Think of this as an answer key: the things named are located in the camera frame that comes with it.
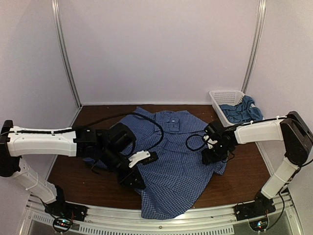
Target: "white backdrop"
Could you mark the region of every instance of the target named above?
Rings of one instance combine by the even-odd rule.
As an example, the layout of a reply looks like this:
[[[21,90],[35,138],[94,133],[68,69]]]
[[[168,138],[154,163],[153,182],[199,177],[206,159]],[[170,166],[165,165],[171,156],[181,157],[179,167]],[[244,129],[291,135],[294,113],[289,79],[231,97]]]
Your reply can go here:
[[[266,118],[296,110],[313,130],[313,2],[268,0],[264,31],[247,91]],[[274,169],[285,154],[281,142],[263,147]],[[312,234],[313,164],[290,184],[305,234]]]
[[[50,0],[0,1],[0,125],[68,127],[76,113]],[[54,156],[28,156],[45,177]],[[17,234],[29,193],[0,177],[0,235]]]
[[[206,104],[240,89],[258,0],[60,1],[83,104]]]

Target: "plastic basket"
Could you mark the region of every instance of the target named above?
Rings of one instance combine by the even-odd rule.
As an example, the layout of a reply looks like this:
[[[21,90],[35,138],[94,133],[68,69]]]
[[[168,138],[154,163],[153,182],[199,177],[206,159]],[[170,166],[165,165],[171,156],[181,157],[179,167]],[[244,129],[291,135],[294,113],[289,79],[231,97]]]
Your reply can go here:
[[[212,98],[213,109],[215,110],[223,126],[226,127],[234,125],[235,123],[231,123],[228,121],[223,111],[221,110],[220,105],[222,104],[228,104],[233,106],[237,105],[240,102],[242,102],[245,94],[241,91],[236,90],[210,91],[209,94]]]

